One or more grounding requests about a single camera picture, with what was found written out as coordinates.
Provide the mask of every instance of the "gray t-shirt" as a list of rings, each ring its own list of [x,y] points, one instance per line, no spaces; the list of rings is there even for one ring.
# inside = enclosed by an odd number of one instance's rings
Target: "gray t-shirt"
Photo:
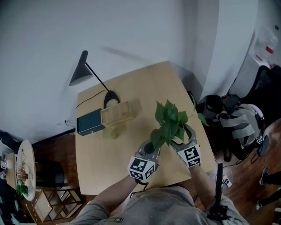
[[[109,217],[101,203],[92,200],[69,224],[73,225],[244,225],[247,221],[238,213],[232,201],[222,196],[222,205],[228,206],[225,221],[213,221],[207,218],[207,211],[194,207],[189,191],[182,187],[156,188],[136,193],[129,200],[124,210]]]

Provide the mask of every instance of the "black desk lamp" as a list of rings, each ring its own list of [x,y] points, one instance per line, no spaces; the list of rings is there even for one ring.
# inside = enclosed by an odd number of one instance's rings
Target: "black desk lamp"
[[[79,83],[82,83],[82,82],[92,78],[93,74],[94,74],[96,76],[96,78],[100,81],[100,83],[108,91],[106,93],[105,98],[104,98],[104,109],[106,108],[106,104],[112,99],[115,99],[115,100],[117,100],[118,103],[120,103],[120,99],[118,98],[117,94],[114,91],[110,91],[104,85],[104,83],[100,80],[100,78],[96,75],[96,73],[90,68],[90,66],[86,62],[87,56],[88,56],[88,51],[83,51],[81,56],[80,56],[78,65],[77,65],[77,67],[76,67],[76,69],[73,73],[73,76],[71,78],[71,81],[70,81],[69,85],[74,86],[74,85],[77,85]]]

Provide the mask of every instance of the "green plant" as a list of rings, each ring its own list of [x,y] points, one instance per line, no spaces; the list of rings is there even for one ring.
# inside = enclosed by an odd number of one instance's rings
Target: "green plant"
[[[17,188],[16,188],[16,193],[19,196],[22,196],[22,195],[28,196],[28,188],[27,188],[27,186],[23,182],[20,181],[18,186],[17,186]]]
[[[157,102],[157,108],[155,112],[155,119],[160,125],[159,129],[154,129],[150,134],[150,140],[153,147],[160,148],[165,142],[169,146],[171,141],[178,137],[184,141],[184,126],[188,122],[186,111],[179,112],[176,105],[167,100],[165,106]],[[205,117],[198,113],[198,118],[208,126]]]

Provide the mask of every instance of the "red label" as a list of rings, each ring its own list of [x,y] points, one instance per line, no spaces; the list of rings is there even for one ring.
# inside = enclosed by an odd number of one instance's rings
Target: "red label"
[[[270,54],[274,53],[274,51],[268,46],[265,48],[265,50],[268,51]]]

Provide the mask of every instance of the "shoe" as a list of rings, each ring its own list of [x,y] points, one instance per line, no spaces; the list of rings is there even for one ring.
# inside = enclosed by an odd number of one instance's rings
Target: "shoe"
[[[265,168],[263,169],[262,176],[261,176],[261,178],[260,178],[260,180],[259,180],[259,184],[260,184],[260,185],[264,185],[263,179],[268,176],[268,170],[269,170],[268,167],[265,167]]]
[[[256,209],[259,210],[261,207],[263,207],[262,204],[259,204],[259,201],[256,203]]]

